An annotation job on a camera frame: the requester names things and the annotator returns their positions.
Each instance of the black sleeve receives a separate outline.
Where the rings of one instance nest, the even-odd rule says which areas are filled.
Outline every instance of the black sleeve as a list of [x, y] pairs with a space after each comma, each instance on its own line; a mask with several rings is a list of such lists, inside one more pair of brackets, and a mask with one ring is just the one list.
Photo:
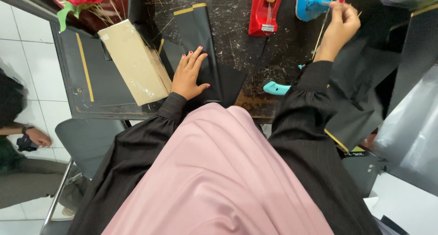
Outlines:
[[336, 235], [381, 234], [324, 133], [336, 113], [326, 95], [331, 62], [310, 64], [282, 101], [269, 142], [289, 165]]
[[187, 100], [171, 93], [158, 115], [119, 133], [76, 212], [69, 235], [100, 235], [177, 128]]

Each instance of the shoe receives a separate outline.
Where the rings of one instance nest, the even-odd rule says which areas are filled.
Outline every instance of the shoe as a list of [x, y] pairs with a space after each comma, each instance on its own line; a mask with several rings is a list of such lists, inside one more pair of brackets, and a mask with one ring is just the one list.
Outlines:
[[63, 208], [63, 210], [61, 211], [61, 214], [64, 216], [72, 216], [72, 218], [74, 217], [74, 211], [71, 209], [68, 209], [66, 207]]

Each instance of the black chair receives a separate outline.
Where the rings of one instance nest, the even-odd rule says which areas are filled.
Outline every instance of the black chair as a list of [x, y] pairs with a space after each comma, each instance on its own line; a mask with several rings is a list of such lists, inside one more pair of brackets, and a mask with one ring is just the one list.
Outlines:
[[[71, 159], [44, 220], [40, 235], [67, 234], [71, 220], [52, 221], [53, 212], [64, 187], [82, 176], [93, 178], [114, 141], [114, 136], [126, 128], [124, 121], [106, 119], [69, 119], [56, 126], [55, 132]], [[82, 173], [69, 178], [73, 163], [76, 163]]]

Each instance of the woman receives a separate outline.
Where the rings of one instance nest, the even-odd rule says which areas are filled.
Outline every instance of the woman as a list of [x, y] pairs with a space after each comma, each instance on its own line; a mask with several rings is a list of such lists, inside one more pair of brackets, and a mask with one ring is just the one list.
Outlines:
[[[196, 85], [202, 47], [183, 55], [159, 115], [116, 137], [69, 234], [381, 234], [324, 133], [335, 113], [331, 63], [360, 26], [344, 0], [330, 7], [314, 62], [285, 95], [268, 140], [244, 109], [216, 103], [177, 128], [187, 100], [209, 87]], [[112, 220], [105, 228], [96, 216]]]

